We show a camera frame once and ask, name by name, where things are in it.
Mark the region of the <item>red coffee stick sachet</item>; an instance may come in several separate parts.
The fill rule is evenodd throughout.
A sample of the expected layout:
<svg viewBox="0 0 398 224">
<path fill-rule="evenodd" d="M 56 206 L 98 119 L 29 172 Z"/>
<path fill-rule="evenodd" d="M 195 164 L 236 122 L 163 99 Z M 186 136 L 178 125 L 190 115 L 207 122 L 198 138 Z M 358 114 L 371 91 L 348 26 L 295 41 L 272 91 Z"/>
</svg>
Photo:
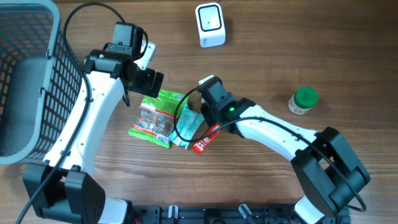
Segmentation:
<svg viewBox="0 0 398 224">
<path fill-rule="evenodd" d="M 210 134 L 214 130 L 220 128 L 220 125 L 215 124 L 213 125 L 205 134 Z M 198 142 L 196 142 L 192 146 L 192 151 L 195 152 L 197 155 L 200 155 L 203 153 L 205 148 L 210 145 L 210 143 L 219 135 L 220 131 L 217 131 L 216 133 L 212 134 L 210 137 L 206 137 Z"/>
</svg>

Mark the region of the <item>green candy bag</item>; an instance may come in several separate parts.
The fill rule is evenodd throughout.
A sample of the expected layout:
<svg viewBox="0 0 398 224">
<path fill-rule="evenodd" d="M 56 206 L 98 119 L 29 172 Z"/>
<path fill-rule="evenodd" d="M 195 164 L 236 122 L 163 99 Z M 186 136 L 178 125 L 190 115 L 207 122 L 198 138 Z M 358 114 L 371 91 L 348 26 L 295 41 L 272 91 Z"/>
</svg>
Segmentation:
<svg viewBox="0 0 398 224">
<path fill-rule="evenodd" d="M 174 113 L 184 94 L 160 90 L 157 98 L 145 96 L 128 135 L 169 148 Z"/>
</svg>

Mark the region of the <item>teal snack packet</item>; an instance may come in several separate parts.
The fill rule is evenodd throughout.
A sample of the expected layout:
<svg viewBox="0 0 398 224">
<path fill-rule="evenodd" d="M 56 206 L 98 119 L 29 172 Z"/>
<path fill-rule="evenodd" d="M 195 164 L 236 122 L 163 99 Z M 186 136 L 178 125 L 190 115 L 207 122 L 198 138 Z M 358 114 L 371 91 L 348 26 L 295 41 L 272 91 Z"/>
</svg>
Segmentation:
<svg viewBox="0 0 398 224">
<path fill-rule="evenodd" d="M 181 137 L 191 140 L 203 121 L 204 117 L 202 114 L 190 110 L 188 105 L 185 105 L 177 123 L 177 130 Z M 169 139 L 174 144 L 182 146 L 185 149 L 187 149 L 190 144 L 189 142 L 181 140 L 175 131 L 171 133 Z"/>
</svg>

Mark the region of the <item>grey plastic mesh basket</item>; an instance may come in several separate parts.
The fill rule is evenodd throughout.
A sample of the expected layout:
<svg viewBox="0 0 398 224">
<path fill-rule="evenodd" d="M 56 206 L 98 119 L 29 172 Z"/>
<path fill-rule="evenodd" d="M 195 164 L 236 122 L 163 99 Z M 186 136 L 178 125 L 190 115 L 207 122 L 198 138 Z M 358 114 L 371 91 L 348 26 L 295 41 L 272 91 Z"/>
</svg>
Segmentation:
<svg viewBox="0 0 398 224">
<path fill-rule="evenodd" d="M 42 162 L 78 98 L 52 1 L 1 1 L 1 164 Z"/>
</svg>

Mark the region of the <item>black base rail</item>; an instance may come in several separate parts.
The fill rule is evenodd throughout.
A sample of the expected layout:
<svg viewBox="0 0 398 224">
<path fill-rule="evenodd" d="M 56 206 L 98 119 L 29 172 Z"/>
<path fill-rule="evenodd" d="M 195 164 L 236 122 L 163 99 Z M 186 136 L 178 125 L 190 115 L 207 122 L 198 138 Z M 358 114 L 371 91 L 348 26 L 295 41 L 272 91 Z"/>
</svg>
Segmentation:
<svg viewBox="0 0 398 224">
<path fill-rule="evenodd" d="M 250 207 L 241 204 L 235 207 L 168 207 L 133 206 L 127 218 L 132 224 L 212 224 L 212 223 L 257 223 L 282 224 L 302 223 L 293 213 L 290 204 Z"/>
</svg>

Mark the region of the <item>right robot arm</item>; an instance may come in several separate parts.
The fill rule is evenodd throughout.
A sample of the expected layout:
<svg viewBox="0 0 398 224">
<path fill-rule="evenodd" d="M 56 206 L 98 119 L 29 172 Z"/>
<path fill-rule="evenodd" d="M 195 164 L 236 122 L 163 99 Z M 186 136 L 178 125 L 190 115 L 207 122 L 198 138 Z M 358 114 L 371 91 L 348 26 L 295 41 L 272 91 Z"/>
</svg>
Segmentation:
<svg viewBox="0 0 398 224">
<path fill-rule="evenodd" d="M 257 141 L 291 163 L 304 192 L 294 205 L 302 222 L 337 217 L 369 183 L 369 172 L 338 130 L 327 127 L 318 132 L 290 124 L 247 98 L 236 100 L 214 75 L 200 80 L 197 91 L 210 126 L 218 124 Z"/>
</svg>

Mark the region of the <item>green lid jar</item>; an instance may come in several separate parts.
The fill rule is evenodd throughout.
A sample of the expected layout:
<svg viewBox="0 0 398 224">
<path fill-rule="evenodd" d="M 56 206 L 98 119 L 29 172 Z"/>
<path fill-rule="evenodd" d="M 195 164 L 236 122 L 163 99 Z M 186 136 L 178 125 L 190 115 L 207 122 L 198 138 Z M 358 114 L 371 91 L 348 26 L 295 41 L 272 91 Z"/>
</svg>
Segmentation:
<svg viewBox="0 0 398 224">
<path fill-rule="evenodd" d="M 288 102 L 288 107 L 295 114 L 305 114 L 318 103 L 318 93 L 310 86 L 299 88 Z"/>
</svg>

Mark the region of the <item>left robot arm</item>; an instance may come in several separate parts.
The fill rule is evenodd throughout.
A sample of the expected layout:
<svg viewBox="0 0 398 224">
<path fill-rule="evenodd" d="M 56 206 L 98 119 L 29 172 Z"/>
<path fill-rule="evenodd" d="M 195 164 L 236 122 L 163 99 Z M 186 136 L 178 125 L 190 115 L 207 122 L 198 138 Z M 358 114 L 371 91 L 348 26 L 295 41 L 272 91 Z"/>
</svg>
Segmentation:
<svg viewBox="0 0 398 224">
<path fill-rule="evenodd" d="M 41 164 L 27 165 L 28 207 L 66 223 L 135 223 L 128 200 L 107 196 L 93 178 L 95 157 L 110 116 L 129 92 L 157 97 L 163 74 L 147 67 L 154 46 L 139 26 L 117 22 L 113 39 L 86 57 L 83 83 L 67 122 Z"/>
</svg>

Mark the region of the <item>white barcode scanner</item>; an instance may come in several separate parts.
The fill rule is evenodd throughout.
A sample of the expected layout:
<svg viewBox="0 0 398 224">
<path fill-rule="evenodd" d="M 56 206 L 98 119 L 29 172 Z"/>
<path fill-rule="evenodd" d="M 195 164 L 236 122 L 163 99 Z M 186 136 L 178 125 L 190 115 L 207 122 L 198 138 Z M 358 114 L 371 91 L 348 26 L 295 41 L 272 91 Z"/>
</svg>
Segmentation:
<svg viewBox="0 0 398 224">
<path fill-rule="evenodd" d="M 202 48 L 216 47 L 225 43 L 223 11 L 218 2 L 198 5 L 195 16 Z"/>
</svg>

